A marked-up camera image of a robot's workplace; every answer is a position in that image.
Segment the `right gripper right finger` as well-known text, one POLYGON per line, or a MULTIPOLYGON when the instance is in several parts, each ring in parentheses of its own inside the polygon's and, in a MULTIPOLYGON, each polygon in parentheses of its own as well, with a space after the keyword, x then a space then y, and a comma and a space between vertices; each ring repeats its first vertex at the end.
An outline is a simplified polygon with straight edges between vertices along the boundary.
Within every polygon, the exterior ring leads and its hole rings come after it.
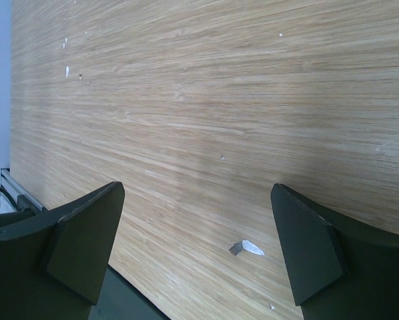
POLYGON ((399 319, 399 235, 275 184, 272 211, 305 319, 399 319))

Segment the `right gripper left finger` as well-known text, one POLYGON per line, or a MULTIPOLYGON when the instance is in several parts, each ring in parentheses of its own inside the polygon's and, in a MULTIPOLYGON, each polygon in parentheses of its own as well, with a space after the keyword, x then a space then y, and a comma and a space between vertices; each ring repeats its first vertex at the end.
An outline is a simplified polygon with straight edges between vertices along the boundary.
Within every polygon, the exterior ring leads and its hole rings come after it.
POLYGON ((0 227, 0 319, 87 319, 97 304, 125 199, 114 181, 0 227))

